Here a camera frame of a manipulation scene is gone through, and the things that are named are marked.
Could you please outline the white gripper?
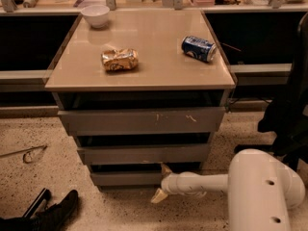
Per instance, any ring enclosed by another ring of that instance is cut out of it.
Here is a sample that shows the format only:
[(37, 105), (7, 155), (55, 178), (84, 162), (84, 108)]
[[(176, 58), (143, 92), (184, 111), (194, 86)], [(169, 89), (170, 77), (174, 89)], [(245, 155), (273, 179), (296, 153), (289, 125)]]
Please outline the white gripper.
[(169, 194), (183, 193), (181, 189), (182, 174), (172, 173), (172, 170), (168, 165), (161, 163), (163, 180), (161, 182), (161, 188), (155, 191), (150, 202), (153, 204), (160, 203), (165, 200)]

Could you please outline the black robot base with wheels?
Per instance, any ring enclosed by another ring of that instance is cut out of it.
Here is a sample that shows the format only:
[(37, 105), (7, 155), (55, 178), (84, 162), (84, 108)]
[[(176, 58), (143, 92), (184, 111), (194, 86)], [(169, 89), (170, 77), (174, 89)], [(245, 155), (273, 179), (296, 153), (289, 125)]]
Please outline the black robot base with wheels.
[(239, 144), (234, 152), (256, 148), (282, 157), (282, 162), (297, 170), (298, 161), (308, 163), (308, 13), (296, 29), (295, 57), (286, 88), (269, 103), (257, 130), (274, 132), (272, 144)]

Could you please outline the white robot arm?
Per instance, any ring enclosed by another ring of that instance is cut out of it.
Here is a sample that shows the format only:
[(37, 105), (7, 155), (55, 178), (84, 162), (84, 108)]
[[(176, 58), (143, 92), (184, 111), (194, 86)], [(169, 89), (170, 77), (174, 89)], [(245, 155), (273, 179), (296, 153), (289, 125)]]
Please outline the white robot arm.
[(300, 176), (258, 149), (237, 153), (226, 174), (174, 173), (163, 165), (162, 175), (161, 187), (151, 199), (153, 203), (175, 194), (226, 193), (229, 231), (291, 231), (288, 211), (299, 206), (305, 197)]

